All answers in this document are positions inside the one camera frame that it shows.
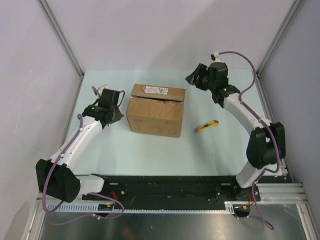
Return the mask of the brown cardboard express box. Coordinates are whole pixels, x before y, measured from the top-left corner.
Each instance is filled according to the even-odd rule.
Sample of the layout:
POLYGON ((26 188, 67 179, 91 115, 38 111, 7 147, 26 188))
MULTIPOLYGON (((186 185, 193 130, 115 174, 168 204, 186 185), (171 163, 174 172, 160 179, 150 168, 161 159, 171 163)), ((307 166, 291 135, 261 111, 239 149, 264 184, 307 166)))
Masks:
POLYGON ((184 88, 134 84, 126 110, 131 131, 179 138, 182 132, 185 95, 184 88), (168 88, 168 93, 144 93, 143 86, 168 88))

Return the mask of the yellow utility knife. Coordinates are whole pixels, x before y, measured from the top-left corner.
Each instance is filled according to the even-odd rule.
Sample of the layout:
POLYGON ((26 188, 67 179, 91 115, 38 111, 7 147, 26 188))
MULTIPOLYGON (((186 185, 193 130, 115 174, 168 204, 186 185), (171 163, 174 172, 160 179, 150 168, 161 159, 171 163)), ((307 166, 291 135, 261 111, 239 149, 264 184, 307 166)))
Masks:
POLYGON ((214 126, 218 126, 219 125, 219 121, 218 120, 212 120, 210 122, 207 122, 205 124, 202 124, 202 125, 199 125, 197 126, 195 129, 194 129, 194 132, 195 133, 198 133, 198 132, 201 132, 207 128, 210 128, 210 127, 214 127, 214 126))

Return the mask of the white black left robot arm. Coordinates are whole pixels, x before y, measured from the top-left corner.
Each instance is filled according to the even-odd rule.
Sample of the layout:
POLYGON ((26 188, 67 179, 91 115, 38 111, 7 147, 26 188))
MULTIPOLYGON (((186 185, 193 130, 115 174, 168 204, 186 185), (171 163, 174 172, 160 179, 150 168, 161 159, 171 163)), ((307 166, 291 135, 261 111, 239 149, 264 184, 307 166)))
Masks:
POLYGON ((77 115, 79 124, 72 135, 48 160, 40 159, 35 166, 42 195, 71 203, 79 195, 93 193, 98 199, 110 196, 111 188, 102 176, 74 173, 80 157, 91 141, 107 126, 123 118, 120 106, 125 91, 109 89, 107 85, 93 88, 96 100, 77 115))

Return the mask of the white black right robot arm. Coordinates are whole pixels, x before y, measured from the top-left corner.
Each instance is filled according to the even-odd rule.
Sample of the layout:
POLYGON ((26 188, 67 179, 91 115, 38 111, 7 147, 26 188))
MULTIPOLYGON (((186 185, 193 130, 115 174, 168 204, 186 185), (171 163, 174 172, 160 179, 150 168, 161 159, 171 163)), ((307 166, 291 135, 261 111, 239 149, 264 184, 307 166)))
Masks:
POLYGON ((213 102, 232 114, 249 134, 247 162, 235 177, 236 185, 230 188, 231 196, 242 201, 249 194, 248 187, 267 171, 267 166, 279 167, 286 157, 285 127, 259 116, 241 100, 240 90, 229 84, 228 71, 222 61, 210 66, 200 63, 185 80, 197 89, 210 91, 213 102))

